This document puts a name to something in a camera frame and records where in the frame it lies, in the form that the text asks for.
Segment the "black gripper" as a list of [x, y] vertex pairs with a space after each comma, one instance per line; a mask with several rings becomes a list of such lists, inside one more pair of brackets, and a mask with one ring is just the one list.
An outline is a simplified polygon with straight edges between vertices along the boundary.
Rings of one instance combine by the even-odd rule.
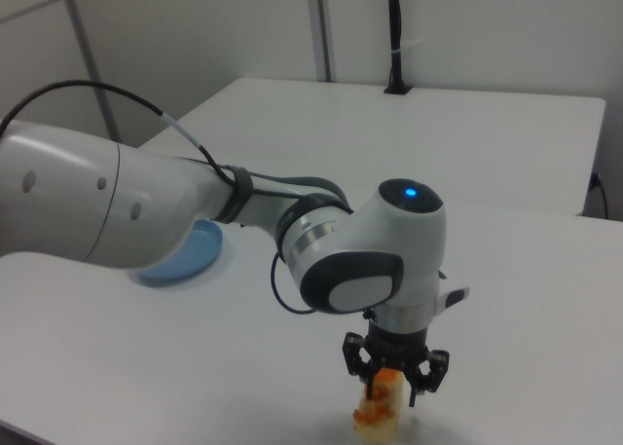
[[[427, 351], [426, 337], [426, 328], [413, 333], [394, 333], [375, 322], [369, 323], [366, 337], [348, 332], [342, 344], [348, 373], [359, 378], [365, 386], [365, 397], [372, 400], [378, 373], [376, 361], [384, 360], [390, 368], [416, 365], [407, 375], [409, 405], [415, 406], [419, 395], [438, 391], [449, 370], [450, 354], [442, 350]], [[419, 368], [425, 361], [429, 368], [427, 373]]]

